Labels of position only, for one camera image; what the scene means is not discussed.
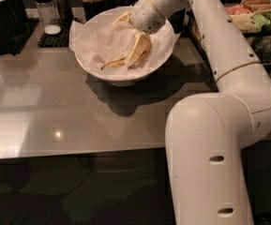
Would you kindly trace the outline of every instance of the white bowl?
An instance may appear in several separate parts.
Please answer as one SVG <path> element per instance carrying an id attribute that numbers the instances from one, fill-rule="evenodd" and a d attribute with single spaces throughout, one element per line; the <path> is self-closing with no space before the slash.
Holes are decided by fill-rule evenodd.
<path id="1" fill-rule="evenodd" d="M 98 14 L 96 17 L 89 20 L 84 26 L 90 26 L 90 29 L 101 29 L 105 27 L 105 25 L 109 25 L 112 21 L 118 18 L 127 10 L 132 10 L 133 7 L 117 7 L 114 9 L 110 9 Z M 153 48 L 151 54 L 146 56 L 144 65 L 145 68 L 143 70 L 137 70 L 134 68 L 132 70 L 128 70 L 125 75 L 109 75 L 103 73 L 100 69 L 97 68 L 92 62 L 85 61 L 81 58 L 82 54 L 77 54 L 76 58 L 79 64 L 83 69 L 86 70 L 87 73 L 91 74 L 92 76 L 103 80 L 105 82 L 111 83 L 117 86 L 128 86 L 132 85 L 135 82 L 146 78 L 148 75 L 156 71 L 160 68 L 166 60 L 171 56 L 173 52 L 174 43 L 178 39 L 179 35 L 176 35 L 173 31 L 173 27 L 171 24 L 166 21 L 166 24 L 154 35 L 151 36 L 153 42 Z"/>

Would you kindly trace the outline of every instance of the glass shaker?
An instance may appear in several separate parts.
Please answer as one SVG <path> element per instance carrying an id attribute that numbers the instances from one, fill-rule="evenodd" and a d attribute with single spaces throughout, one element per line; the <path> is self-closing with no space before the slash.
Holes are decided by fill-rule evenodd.
<path id="1" fill-rule="evenodd" d="M 61 27 L 53 0 L 35 0 L 44 32 L 48 35 L 60 33 Z"/>
<path id="2" fill-rule="evenodd" d="M 63 25 L 70 25 L 73 20 L 73 13 L 69 0 L 53 0 L 60 19 Z"/>

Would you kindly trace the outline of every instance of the stainless steel counter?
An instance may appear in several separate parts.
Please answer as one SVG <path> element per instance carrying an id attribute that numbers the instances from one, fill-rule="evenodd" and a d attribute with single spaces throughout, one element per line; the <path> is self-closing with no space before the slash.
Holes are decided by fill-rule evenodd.
<path id="1" fill-rule="evenodd" d="M 0 158 L 164 147 L 166 117 L 180 99 L 216 91 L 187 38 L 157 72 L 130 87 L 88 75 L 69 48 L 0 56 Z"/>

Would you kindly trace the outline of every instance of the condiment bottle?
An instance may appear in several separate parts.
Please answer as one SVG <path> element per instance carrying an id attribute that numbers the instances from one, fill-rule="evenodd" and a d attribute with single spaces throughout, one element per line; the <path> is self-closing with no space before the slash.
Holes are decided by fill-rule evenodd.
<path id="1" fill-rule="evenodd" d="M 48 35 L 60 33 L 61 27 L 53 0 L 35 0 L 44 32 Z"/>
<path id="2" fill-rule="evenodd" d="M 73 20 L 73 13 L 69 0 L 53 0 L 60 19 L 63 25 L 70 25 Z"/>

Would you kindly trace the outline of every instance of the robotic arm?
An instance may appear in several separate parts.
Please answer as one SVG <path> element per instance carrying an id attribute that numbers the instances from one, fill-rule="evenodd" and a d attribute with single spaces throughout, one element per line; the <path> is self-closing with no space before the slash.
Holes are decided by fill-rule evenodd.
<path id="1" fill-rule="evenodd" d="M 188 0 L 218 93 L 171 110 L 166 151 L 177 224 L 252 225 L 240 151 L 271 131 L 271 80 L 219 0 Z M 131 16 L 154 33 L 185 0 L 140 0 Z"/>

